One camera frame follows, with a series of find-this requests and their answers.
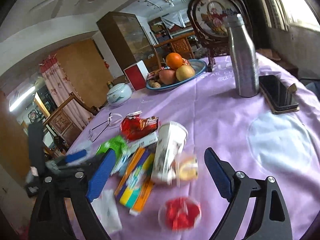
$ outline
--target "blue glass plate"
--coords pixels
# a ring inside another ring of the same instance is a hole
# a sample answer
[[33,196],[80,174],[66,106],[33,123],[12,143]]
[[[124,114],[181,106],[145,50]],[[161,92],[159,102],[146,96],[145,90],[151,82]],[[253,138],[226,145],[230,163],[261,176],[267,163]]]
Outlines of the blue glass plate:
[[162,84],[160,88],[152,88],[149,86],[149,84],[147,83],[146,87],[147,89],[150,89],[150,90],[153,90],[153,91],[167,91],[167,90],[172,90],[172,89],[175,89],[176,87],[190,81],[190,80],[193,80],[194,78],[196,78],[197,76],[200,76],[201,73],[207,68],[207,63],[205,63],[204,61],[202,60],[199,60],[199,59],[189,59],[189,62],[191,64],[191,66],[193,67],[193,69],[195,70],[196,74],[191,77],[191,78],[188,78],[184,81],[181,81],[181,82],[178,82],[178,83],[175,83],[175,84],[172,84],[172,85],[164,85]]

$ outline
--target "red box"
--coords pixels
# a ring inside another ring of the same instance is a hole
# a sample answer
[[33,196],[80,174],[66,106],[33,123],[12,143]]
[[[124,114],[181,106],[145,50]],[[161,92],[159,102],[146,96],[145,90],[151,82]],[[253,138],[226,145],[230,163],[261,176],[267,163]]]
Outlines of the red box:
[[149,71],[142,60],[127,67],[124,70],[124,73],[129,79],[134,90],[139,90],[146,87]]

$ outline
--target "red snack package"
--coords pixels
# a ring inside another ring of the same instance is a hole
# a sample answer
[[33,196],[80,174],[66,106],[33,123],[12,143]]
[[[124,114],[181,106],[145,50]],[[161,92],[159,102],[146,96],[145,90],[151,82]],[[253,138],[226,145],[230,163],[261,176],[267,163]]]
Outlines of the red snack package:
[[184,65],[189,65],[189,66],[191,66],[189,60],[187,60],[187,59],[185,59],[185,58],[182,58],[182,62],[183,62]]
[[166,225],[172,231],[192,229],[201,218],[200,205],[186,198],[169,200],[166,206]]
[[156,131],[159,127],[158,117],[140,118],[141,111],[128,114],[120,124],[123,136],[130,140],[138,140],[149,133]]

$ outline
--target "carved wooden chair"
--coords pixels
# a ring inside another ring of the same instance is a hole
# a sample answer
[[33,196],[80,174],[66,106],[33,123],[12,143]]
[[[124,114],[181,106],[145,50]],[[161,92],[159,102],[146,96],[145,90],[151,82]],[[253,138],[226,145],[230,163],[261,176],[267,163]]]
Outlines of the carved wooden chair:
[[[65,142],[71,146],[73,142],[78,138],[81,133],[81,130],[70,120],[70,118],[65,114],[63,108],[70,103],[72,100],[75,100],[80,106],[85,110],[89,111],[92,115],[96,116],[98,111],[92,109],[85,105],[74,93],[70,93],[70,97],[64,101],[50,116],[45,119],[42,123],[43,127],[46,127],[47,124],[52,125],[55,131],[65,140]],[[54,157],[56,149],[53,151],[50,150],[47,146],[44,147],[44,150]]]
[[241,0],[191,0],[187,15],[201,45],[208,49],[209,64],[214,57],[229,55],[228,32],[223,17],[240,13],[252,36],[252,26]]

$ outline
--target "stainless steel water bottle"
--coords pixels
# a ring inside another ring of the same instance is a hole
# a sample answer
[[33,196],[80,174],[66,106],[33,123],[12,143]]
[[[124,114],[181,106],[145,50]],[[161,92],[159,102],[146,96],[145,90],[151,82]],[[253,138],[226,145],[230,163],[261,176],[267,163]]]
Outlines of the stainless steel water bottle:
[[241,14],[226,16],[223,20],[229,35],[236,90],[242,97],[253,97],[259,92],[259,74],[254,44],[245,28]]

